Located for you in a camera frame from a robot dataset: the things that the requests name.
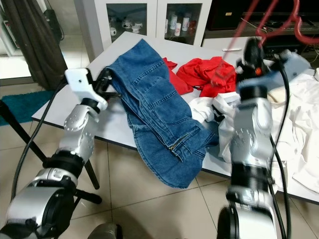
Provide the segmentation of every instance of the tile floor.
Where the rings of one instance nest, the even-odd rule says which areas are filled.
[[[60,42],[60,49],[68,68],[86,67],[90,63],[81,35],[66,35]],[[0,79],[29,76],[23,56],[0,57]]]
[[[37,84],[0,87],[0,97],[37,90],[41,90]],[[22,126],[31,134],[36,124],[28,122]],[[62,134],[61,129],[44,125],[35,141],[50,156]],[[14,170],[24,145],[10,126],[0,127],[0,226],[3,226]],[[111,221],[123,227],[126,239],[216,238],[218,213],[226,204],[228,180],[201,172],[186,190],[172,189],[150,172],[136,151],[97,140],[91,162],[101,187],[94,190],[83,170],[78,188],[99,194],[103,203],[94,205],[81,201],[70,227],[60,239],[86,239],[97,225]],[[21,171],[18,190],[40,168],[40,161],[30,151]],[[282,197],[278,196],[278,200],[283,210]],[[319,206],[296,199],[290,200],[290,206],[292,238],[318,239]]]

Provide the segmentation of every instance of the jeans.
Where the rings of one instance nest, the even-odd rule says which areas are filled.
[[[201,170],[205,147],[217,145],[218,136],[191,118],[167,66],[144,40],[107,68],[143,161],[165,184],[187,188]]]

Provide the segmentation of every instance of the dark curtain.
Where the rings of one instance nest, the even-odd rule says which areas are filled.
[[[55,90],[67,66],[37,1],[1,2],[33,80],[47,90]]]

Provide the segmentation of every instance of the glass cabinet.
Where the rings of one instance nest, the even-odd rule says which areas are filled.
[[[123,32],[156,36],[157,0],[95,0],[104,50]]]
[[[200,46],[211,0],[159,0],[157,38]]]

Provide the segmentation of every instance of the black tripod leg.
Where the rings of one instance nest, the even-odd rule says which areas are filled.
[[[89,175],[89,177],[91,179],[93,187],[95,189],[99,189],[100,188],[100,184],[99,184],[98,179],[96,178],[95,172],[94,172],[94,170],[92,168],[92,165],[91,165],[90,161],[87,161],[87,163],[85,164],[85,169],[88,172],[88,175]]]
[[[25,143],[28,143],[30,140],[30,136],[25,132],[19,122],[16,120],[9,107],[0,100],[0,115],[7,121],[14,131],[22,138]],[[32,151],[39,157],[39,159],[44,162],[46,160],[45,154],[41,151],[41,149],[34,143],[30,145]]]
[[[78,198],[82,198],[86,201],[89,201],[91,203],[100,204],[102,202],[102,198],[99,195],[96,195],[94,193],[87,193],[85,191],[77,189],[75,191],[75,195]]]

